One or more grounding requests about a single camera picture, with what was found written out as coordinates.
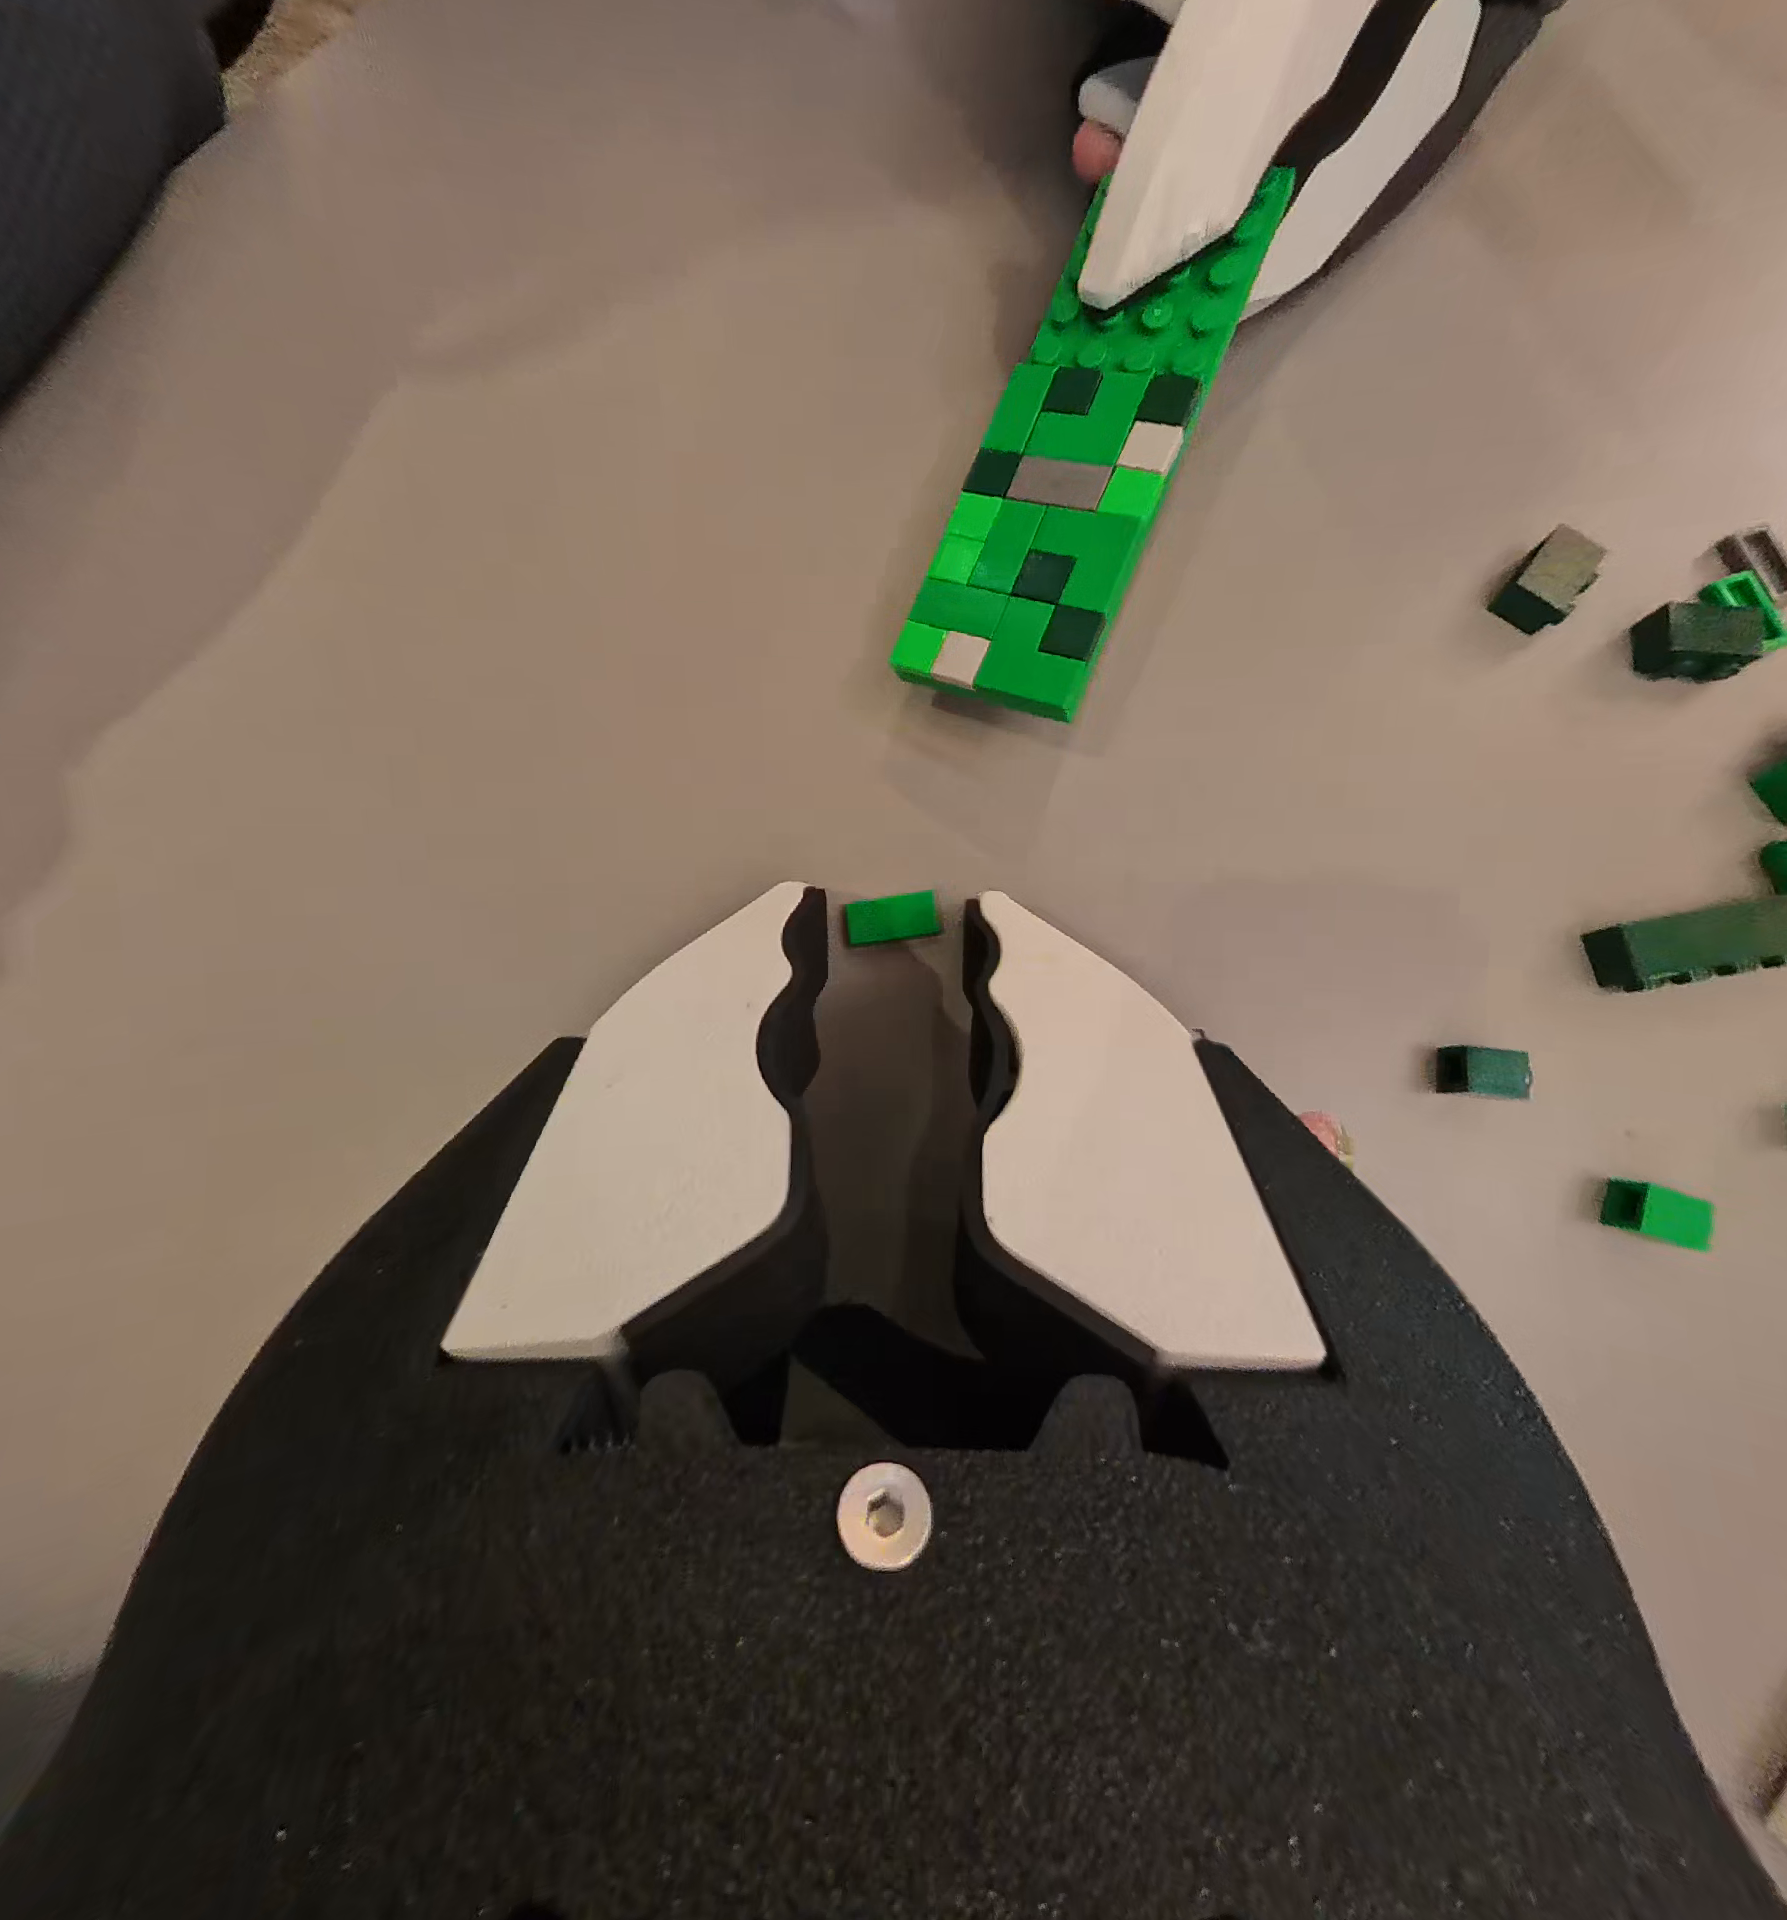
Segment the person's left hand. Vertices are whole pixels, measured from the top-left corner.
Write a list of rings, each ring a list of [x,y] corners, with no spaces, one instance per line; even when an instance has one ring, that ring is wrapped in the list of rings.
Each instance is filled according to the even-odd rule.
[[[1148,67],[1157,67],[1157,53],[1099,61],[1099,67],[1076,80],[1072,169],[1076,169],[1084,182],[1099,182],[1099,175],[1117,169],[1127,134],[1130,134],[1130,119],[1142,119],[1142,104],[1148,104]]]

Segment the green tiled brick plate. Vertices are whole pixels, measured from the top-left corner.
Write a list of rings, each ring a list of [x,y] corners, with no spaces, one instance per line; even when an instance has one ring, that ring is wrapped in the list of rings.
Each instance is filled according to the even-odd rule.
[[[955,486],[955,520],[892,643],[892,675],[1072,723],[1127,584],[1164,520],[1167,470],[1224,372],[1261,251],[1296,206],[1296,169],[1261,169],[1224,239],[1117,310],[1076,299],[1099,226],[1084,206],[1035,352]]]

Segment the grey desk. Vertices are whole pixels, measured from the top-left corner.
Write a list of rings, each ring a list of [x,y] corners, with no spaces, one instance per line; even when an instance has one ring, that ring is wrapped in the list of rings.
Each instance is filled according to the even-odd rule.
[[[1787,10],[1559,10],[1242,322],[1076,723],[892,621],[1084,196],[1097,10],[361,10],[0,415],[0,1818],[323,1258],[644,966],[811,877],[1013,892],[1335,1114],[1578,1456],[1732,1801],[1787,1764]],[[1606,551],[1550,631],[1490,596]],[[1440,1097],[1436,1051],[1533,1059]],[[1714,1202],[1711,1251],[1601,1183]]]

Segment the dark blue ribbed cloth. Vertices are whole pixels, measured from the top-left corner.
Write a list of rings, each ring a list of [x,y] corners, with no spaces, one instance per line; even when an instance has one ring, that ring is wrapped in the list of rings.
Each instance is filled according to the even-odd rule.
[[[228,0],[0,0],[0,408],[221,134],[221,67],[264,20]]]

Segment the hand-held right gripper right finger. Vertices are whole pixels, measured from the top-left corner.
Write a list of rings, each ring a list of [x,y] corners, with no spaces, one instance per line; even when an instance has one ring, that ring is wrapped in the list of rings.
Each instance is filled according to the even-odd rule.
[[[1013,892],[976,892],[966,930],[996,941],[976,986],[1013,1067],[976,1218],[1024,1284],[1148,1371],[1316,1371],[1326,1334],[1194,1029]]]

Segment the long dark green brick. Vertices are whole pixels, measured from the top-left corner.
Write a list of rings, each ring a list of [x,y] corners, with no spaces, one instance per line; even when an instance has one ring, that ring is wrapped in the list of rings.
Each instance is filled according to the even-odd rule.
[[[1597,986],[1659,998],[1691,979],[1787,972],[1787,892],[1672,910],[1578,930]]]

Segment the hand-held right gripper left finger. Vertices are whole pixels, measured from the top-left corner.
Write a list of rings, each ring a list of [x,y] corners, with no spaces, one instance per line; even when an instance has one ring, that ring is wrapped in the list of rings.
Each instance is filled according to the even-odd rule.
[[[765,1363],[813,1304],[826,887],[778,877],[594,1035],[446,1316],[465,1363]]]

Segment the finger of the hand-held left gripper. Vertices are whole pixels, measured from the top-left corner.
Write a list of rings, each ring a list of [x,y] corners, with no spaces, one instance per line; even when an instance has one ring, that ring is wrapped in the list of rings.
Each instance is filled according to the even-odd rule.
[[[1117,310],[1216,243],[1276,137],[1335,91],[1368,0],[1189,0],[1117,143],[1076,268]]]
[[[1261,319],[1268,299],[1285,299],[1342,251],[1342,239],[1362,226],[1389,175],[1459,109],[1470,40],[1475,40],[1475,0],[1423,10],[1423,20],[1407,30],[1407,53],[1394,61],[1362,124],[1296,182],[1285,226],[1261,243],[1250,319]]]

